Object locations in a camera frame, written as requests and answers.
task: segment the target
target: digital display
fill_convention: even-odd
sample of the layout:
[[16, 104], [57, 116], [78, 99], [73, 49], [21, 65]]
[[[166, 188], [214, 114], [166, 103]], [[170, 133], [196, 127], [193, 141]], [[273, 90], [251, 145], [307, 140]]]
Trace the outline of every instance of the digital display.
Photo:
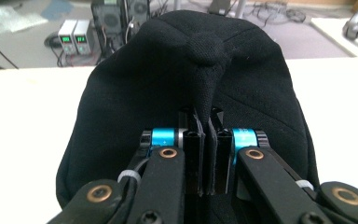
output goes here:
[[86, 44], [87, 43], [87, 39], [85, 35], [77, 35], [75, 36], [76, 42], [77, 44]]
[[71, 36], [69, 36], [69, 35], [61, 35], [60, 39], [63, 44], [71, 44], [72, 43]]

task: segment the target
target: white cable tie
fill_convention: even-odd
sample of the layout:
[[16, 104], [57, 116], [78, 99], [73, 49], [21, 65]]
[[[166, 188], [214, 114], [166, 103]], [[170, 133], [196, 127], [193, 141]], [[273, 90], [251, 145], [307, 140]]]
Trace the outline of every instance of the white cable tie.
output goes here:
[[297, 180], [296, 183], [299, 187], [303, 188], [310, 188], [313, 190], [313, 185], [308, 180]]
[[136, 179], [136, 183], [139, 185], [141, 185], [141, 176], [138, 174], [138, 172], [133, 171], [133, 170], [124, 170], [121, 172], [121, 174], [118, 176], [117, 182], [120, 183], [121, 179], [124, 176], [129, 176], [129, 177], [133, 177]]

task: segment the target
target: blue anodized part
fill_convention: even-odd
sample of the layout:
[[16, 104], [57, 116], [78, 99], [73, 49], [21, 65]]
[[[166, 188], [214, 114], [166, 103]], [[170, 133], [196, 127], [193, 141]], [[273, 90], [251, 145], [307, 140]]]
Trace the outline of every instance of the blue anodized part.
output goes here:
[[257, 136], [253, 129], [232, 129], [234, 135], [235, 155], [233, 164], [237, 162], [237, 153], [243, 147], [257, 147]]
[[174, 146], [175, 129], [174, 128], [155, 128], [152, 131], [151, 150], [154, 147]]

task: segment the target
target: white tabletop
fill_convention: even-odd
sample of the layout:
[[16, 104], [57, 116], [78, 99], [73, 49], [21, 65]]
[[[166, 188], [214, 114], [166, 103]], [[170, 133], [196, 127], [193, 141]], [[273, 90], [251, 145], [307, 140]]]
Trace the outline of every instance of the white tabletop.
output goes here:
[[[358, 188], [358, 58], [290, 60], [322, 182]], [[55, 175], [92, 67], [0, 71], [0, 223], [61, 211]]]

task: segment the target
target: black fabric cloth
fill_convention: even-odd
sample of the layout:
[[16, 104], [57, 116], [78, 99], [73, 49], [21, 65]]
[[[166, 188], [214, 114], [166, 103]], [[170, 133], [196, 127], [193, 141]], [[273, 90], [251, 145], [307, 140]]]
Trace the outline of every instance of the black fabric cloth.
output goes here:
[[[92, 180], [117, 179], [142, 131], [176, 127], [184, 105], [197, 109], [204, 130], [212, 105], [224, 110], [228, 128], [263, 130], [302, 178], [319, 184], [310, 132], [278, 44], [248, 21], [181, 10], [146, 22], [91, 73], [57, 173], [60, 205]], [[226, 206], [211, 205], [211, 222], [235, 219]]]

